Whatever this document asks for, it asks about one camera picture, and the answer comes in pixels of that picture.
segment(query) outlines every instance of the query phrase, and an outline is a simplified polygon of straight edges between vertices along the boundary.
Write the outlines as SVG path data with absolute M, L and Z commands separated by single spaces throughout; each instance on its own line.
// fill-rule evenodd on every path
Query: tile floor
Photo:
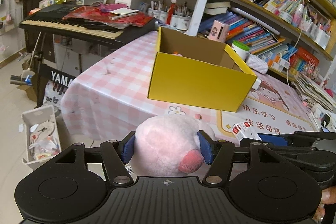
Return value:
M 18 126 L 22 123 L 22 112 L 33 109 L 36 103 L 9 83 L 11 75 L 21 73 L 21 64 L 22 61 L 15 60 L 0 69 L 0 224 L 19 224 L 22 221 L 14 201 L 14 190 L 19 181 L 32 171 L 21 161 L 26 152 L 25 137 L 18 132 Z M 83 142 L 85 147 L 101 143 L 83 135 L 69 136 L 62 123 L 58 124 L 58 131 L 63 149 L 75 142 Z M 100 165 L 91 164 L 89 169 L 103 176 Z

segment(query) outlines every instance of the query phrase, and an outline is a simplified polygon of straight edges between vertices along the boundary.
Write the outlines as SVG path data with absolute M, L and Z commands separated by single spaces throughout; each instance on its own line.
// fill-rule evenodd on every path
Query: yellow box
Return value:
M 148 98 L 236 112 L 256 78 L 229 45 L 160 28 Z

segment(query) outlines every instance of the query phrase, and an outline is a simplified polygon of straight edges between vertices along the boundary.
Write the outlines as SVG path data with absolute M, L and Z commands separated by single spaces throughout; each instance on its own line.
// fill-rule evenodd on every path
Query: stuffed animal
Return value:
M 204 163 L 199 130 L 212 139 L 213 129 L 205 122 L 182 115 L 147 119 L 135 131 L 134 155 L 130 162 L 138 176 L 178 177 L 194 173 Z

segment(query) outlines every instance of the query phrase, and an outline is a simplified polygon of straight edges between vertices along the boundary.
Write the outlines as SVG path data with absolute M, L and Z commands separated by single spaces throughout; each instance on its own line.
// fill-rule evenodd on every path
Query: plush toy's pink foot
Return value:
M 190 174 L 196 172 L 202 166 L 203 162 L 204 158 L 202 154 L 198 150 L 194 149 L 189 151 L 187 155 L 183 157 L 178 166 L 178 170 L 183 173 Z

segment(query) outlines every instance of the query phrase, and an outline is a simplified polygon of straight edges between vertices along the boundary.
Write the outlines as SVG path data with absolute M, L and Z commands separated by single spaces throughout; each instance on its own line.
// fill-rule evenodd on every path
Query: white flower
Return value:
M 185 112 L 183 112 L 181 110 L 181 107 L 177 106 L 177 107 L 173 107 L 173 106 L 170 106 L 169 107 L 169 111 L 168 111 L 168 114 L 180 114 L 180 115 L 186 115 Z

